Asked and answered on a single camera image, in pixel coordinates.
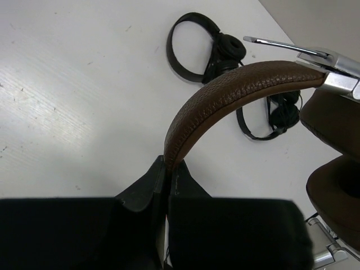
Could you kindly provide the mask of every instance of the brown leather headband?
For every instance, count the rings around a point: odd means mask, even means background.
[[[259,62],[232,70],[197,91],[179,110],[165,139],[170,172],[216,122],[244,105],[270,95],[319,87],[325,74],[288,61]]]

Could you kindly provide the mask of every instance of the table surface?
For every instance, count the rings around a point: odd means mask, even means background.
[[[13,0],[0,3],[0,197],[114,196],[162,154],[167,129],[200,84],[170,69],[165,42],[187,12],[222,32],[291,42],[255,0]],[[174,50],[202,72],[210,37],[185,22]],[[245,43],[245,64],[296,53]],[[312,90],[303,91],[305,101]],[[264,101],[245,106],[256,135],[269,132]],[[313,212],[305,184],[338,155],[300,124],[269,142],[240,131],[235,113],[196,144],[186,162],[213,196],[294,200]]]

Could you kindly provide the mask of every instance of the headphones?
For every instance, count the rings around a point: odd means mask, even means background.
[[[301,99],[301,107],[303,99],[300,91],[287,92],[283,94],[274,94],[266,98],[268,122],[273,132],[265,137],[256,137],[249,130],[245,123],[242,108],[236,110],[238,125],[242,132],[249,138],[256,141],[269,141],[275,139],[279,135],[285,133],[287,129],[293,127],[300,120],[300,110],[296,107],[296,103]],[[271,103],[277,104],[277,108],[271,112]]]
[[[204,74],[196,74],[183,67],[177,60],[173,49],[173,34],[175,27],[184,22],[191,21],[202,26],[213,39],[213,48]],[[246,55],[246,49],[240,40],[220,33],[220,28],[211,19],[203,14],[191,12],[178,19],[171,28],[166,42],[166,54],[172,69],[181,77],[191,82],[209,83],[216,77],[229,72],[242,65],[241,60]]]

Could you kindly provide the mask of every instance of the brown ear cushion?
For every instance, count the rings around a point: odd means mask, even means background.
[[[316,137],[360,162],[360,104],[315,91],[300,112],[300,120]]]
[[[217,77],[180,109],[165,139],[164,161],[171,172],[198,139],[236,109],[273,94],[323,84],[324,73],[288,61],[246,65]]]
[[[309,198],[323,220],[348,245],[360,251],[360,164],[341,156],[309,178]]]

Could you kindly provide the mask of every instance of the metal rod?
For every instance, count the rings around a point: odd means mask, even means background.
[[[296,52],[302,52],[307,55],[318,56],[318,57],[321,57],[324,59],[327,58],[327,54],[324,52],[313,51],[311,49],[306,49],[303,47],[299,47],[299,46],[295,46],[295,45],[291,45],[291,44],[287,44],[287,43],[282,43],[282,42],[277,42],[277,41],[267,40],[267,39],[262,39],[262,38],[253,38],[253,37],[243,37],[243,39],[245,41],[252,42],[252,43],[265,44],[265,45],[290,49],[290,50],[293,50]]]

